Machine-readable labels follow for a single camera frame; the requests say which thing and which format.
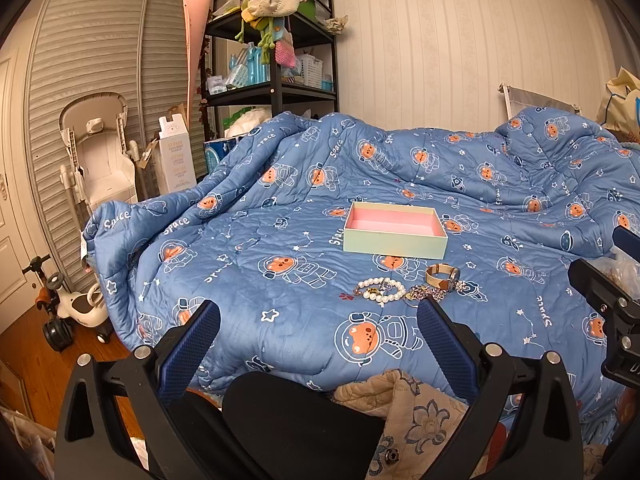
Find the black metal shelf rack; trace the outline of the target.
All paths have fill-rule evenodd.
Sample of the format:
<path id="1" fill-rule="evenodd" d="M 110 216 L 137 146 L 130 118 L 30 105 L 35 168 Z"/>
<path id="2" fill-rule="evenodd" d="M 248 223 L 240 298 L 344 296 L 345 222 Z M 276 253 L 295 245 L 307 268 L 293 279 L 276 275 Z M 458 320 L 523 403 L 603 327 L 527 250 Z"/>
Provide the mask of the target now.
<path id="1" fill-rule="evenodd" d="M 307 0 L 319 7 L 329 18 L 334 18 L 334 0 Z M 282 110 L 296 105 L 307 105 L 312 111 L 324 115 L 331 105 L 334 112 L 340 110 L 338 102 L 338 76 L 337 76 L 337 52 L 336 35 L 331 34 L 318 20 L 310 15 L 300 13 L 299 10 L 285 20 L 286 28 L 292 32 L 293 46 L 298 50 L 321 48 L 321 54 L 328 54 L 329 61 L 323 61 L 323 68 L 329 71 L 332 84 L 331 89 L 322 89 L 322 76 L 320 75 L 320 87 L 302 84 L 292 80 L 284 80 L 282 67 L 276 62 L 276 55 L 270 53 L 269 80 L 259 84 L 250 84 L 239 89 L 228 90 L 217 94 L 210 94 L 206 88 L 205 61 L 212 62 L 214 70 L 214 57 L 220 49 L 216 47 L 216 40 L 235 40 L 241 32 L 243 24 L 241 11 L 233 10 L 224 14 L 221 18 L 213 18 L 206 24 L 205 38 L 209 40 L 208 52 L 202 54 L 201 72 L 201 118 L 205 132 L 205 140 L 215 140 L 224 136 L 222 119 L 219 109 L 232 106 L 258 106 L 269 105 L 273 115 L 280 114 Z"/>

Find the pink long board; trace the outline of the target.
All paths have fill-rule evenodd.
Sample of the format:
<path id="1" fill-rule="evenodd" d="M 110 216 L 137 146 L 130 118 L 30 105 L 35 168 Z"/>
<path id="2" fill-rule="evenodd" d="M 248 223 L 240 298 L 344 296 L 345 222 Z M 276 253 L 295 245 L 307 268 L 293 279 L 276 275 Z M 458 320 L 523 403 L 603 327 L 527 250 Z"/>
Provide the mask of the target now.
<path id="1" fill-rule="evenodd" d="M 198 62 L 208 22 L 210 0 L 182 0 L 184 27 L 186 28 L 186 67 L 188 68 L 188 88 L 186 88 L 186 111 L 191 113 L 193 97 L 198 85 Z"/>

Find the pink mesh pouch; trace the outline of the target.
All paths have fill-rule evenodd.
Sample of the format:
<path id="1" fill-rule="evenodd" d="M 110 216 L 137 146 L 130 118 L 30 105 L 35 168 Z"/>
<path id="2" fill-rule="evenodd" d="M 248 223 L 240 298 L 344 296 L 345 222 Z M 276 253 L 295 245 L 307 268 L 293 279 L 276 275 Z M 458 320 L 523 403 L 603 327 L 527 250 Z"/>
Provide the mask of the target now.
<path id="1" fill-rule="evenodd" d="M 283 68 L 296 67 L 295 50 L 289 42 L 281 39 L 274 44 L 274 58 L 278 65 Z"/>

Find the cream patterned tote bag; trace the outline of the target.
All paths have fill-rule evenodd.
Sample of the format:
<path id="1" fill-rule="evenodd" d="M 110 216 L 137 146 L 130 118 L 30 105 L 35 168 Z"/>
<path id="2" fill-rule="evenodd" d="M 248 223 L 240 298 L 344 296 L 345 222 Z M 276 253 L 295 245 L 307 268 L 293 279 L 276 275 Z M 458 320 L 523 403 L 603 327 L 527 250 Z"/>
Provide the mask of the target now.
<path id="1" fill-rule="evenodd" d="M 640 80 L 625 67 L 605 84 L 597 122 L 614 133 L 620 142 L 640 143 Z"/>

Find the black clothed knee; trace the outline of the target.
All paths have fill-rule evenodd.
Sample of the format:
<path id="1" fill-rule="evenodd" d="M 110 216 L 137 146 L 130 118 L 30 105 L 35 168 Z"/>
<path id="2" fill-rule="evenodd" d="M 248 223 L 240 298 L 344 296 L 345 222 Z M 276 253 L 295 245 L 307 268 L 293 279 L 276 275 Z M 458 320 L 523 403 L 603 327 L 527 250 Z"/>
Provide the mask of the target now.
<path id="1" fill-rule="evenodd" d="M 385 422 L 266 373 L 236 378 L 222 416 L 273 479 L 363 479 Z"/>

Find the beige floral quilted blanket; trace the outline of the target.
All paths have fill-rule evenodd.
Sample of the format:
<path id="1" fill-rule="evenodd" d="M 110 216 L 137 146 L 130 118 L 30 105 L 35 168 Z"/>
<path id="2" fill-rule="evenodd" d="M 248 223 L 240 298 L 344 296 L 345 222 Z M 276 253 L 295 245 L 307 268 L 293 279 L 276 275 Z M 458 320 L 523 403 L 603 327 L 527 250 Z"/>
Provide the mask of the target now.
<path id="1" fill-rule="evenodd" d="M 419 479 L 457 429 L 468 406 L 403 370 L 341 385 L 333 401 L 382 419 L 369 479 Z"/>

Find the white carton box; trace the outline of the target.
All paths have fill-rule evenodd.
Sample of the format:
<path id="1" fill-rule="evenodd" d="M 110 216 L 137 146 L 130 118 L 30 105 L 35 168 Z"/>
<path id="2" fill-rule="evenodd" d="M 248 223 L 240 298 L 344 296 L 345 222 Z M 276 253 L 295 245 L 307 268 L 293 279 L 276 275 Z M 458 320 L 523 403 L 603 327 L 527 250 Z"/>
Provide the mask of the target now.
<path id="1" fill-rule="evenodd" d="M 162 194 L 184 191 L 196 185 L 191 141 L 181 114 L 170 119 L 161 117 L 154 168 L 158 188 Z"/>

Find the blue space print quilt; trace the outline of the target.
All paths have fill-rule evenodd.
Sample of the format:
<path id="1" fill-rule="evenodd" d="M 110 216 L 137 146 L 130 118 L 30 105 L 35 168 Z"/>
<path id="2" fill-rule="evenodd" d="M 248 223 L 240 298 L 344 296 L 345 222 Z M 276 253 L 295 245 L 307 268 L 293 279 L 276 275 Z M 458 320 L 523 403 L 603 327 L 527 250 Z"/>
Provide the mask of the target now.
<path id="1" fill-rule="evenodd" d="M 129 348 L 204 301 L 220 329 L 190 385 L 221 396 L 271 373 L 319 391 L 398 368 L 448 390 L 416 324 L 424 292 L 514 356 L 559 353 L 582 437 L 616 428 L 603 318 L 578 259 L 639 227 L 639 152 L 596 122 L 529 107 L 495 130 L 384 131 L 283 113 L 198 185 L 94 211 L 82 237 Z"/>

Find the rose gold wristwatch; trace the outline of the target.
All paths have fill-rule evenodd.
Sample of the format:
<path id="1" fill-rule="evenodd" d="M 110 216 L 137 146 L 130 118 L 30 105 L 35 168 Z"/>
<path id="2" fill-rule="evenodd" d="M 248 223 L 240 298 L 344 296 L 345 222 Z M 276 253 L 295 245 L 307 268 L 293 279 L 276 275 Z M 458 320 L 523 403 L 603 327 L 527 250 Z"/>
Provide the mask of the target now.
<path id="1" fill-rule="evenodd" d="M 434 289 L 451 292 L 458 284 L 460 270 L 446 263 L 434 263 L 425 270 L 425 281 Z"/>

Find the pale green pink-lined box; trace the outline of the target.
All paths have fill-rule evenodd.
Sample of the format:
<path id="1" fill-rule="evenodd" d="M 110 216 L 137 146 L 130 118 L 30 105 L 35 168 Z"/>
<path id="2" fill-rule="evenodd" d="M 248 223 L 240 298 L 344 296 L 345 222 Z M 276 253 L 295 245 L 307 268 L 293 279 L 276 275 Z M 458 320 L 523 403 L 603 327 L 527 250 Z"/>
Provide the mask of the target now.
<path id="1" fill-rule="evenodd" d="M 442 260 L 447 245 L 446 230 L 431 207 L 356 202 L 345 220 L 345 252 Z"/>

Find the white storage basket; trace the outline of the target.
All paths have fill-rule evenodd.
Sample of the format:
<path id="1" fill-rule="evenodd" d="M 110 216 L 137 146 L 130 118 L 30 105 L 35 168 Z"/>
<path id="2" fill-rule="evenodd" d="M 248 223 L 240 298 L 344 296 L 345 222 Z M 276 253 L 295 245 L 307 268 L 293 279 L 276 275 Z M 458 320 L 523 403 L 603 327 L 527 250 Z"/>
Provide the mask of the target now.
<path id="1" fill-rule="evenodd" d="M 297 57 L 300 64 L 300 74 L 303 85 L 311 88 L 322 87 L 323 62 L 311 54 L 301 54 Z"/>

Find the blue tissue pack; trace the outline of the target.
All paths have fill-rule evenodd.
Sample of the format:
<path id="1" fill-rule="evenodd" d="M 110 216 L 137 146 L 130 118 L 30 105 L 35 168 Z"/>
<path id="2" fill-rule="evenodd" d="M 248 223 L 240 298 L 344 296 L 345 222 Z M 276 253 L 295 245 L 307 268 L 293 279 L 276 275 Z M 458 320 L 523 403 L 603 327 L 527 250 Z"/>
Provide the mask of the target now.
<path id="1" fill-rule="evenodd" d="M 204 143 L 206 169 L 209 174 L 235 148 L 239 140 L 237 136 L 232 136 L 232 138 L 209 140 Z"/>

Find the white baby high chair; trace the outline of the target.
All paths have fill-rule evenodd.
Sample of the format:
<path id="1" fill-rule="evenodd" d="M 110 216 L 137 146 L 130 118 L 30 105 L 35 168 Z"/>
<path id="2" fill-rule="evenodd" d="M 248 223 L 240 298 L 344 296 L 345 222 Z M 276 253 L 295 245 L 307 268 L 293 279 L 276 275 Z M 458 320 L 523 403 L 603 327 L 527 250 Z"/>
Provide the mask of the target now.
<path id="1" fill-rule="evenodd" d="M 58 116 L 68 156 L 60 166 L 60 180 L 77 229 L 105 202 L 138 201 L 138 146 L 126 139 L 127 118 L 127 102 L 116 92 L 81 96 Z"/>

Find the white panel door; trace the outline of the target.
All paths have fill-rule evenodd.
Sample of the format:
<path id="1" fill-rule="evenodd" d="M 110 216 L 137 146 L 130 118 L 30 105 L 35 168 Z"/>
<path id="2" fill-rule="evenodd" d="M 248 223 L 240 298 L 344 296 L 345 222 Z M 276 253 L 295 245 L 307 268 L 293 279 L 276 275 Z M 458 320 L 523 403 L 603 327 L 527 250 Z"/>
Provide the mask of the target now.
<path id="1" fill-rule="evenodd" d="M 15 63 L 1 60 L 1 331 L 4 332 L 32 307 L 38 278 L 23 273 L 29 263 L 23 237 L 17 223 L 20 211 L 15 183 L 11 182 L 14 158 L 10 144 L 10 94 Z"/>

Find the white toddler ride-on scooter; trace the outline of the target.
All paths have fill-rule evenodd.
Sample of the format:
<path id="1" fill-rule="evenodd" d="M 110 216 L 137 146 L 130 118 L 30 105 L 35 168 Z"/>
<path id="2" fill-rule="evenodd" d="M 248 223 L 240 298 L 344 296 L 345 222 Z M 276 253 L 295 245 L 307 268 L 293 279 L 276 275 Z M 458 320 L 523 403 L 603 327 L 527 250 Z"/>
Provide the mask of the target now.
<path id="1" fill-rule="evenodd" d="M 30 260 L 23 274 L 35 273 L 42 284 L 35 299 L 35 307 L 45 310 L 49 318 L 42 326 L 47 344 L 55 352 L 62 352 L 74 342 L 73 325 L 93 330 L 100 344 L 107 344 L 113 333 L 113 325 L 98 282 L 91 285 L 88 292 L 68 290 L 64 275 L 55 272 L 50 276 L 43 271 L 43 263 L 50 259 L 35 256 Z"/>

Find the white folding rack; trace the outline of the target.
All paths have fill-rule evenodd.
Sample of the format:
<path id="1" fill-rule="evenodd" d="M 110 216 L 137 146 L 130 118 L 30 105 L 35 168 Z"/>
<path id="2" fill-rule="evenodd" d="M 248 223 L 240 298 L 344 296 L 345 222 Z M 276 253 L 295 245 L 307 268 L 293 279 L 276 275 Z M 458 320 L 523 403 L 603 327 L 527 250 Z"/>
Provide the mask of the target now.
<path id="1" fill-rule="evenodd" d="M 506 118 L 508 119 L 515 117 L 526 107 L 551 107 L 573 114 L 582 112 L 577 105 L 568 104 L 537 92 L 513 87 L 510 84 L 499 84 L 498 91 L 503 96 Z"/>

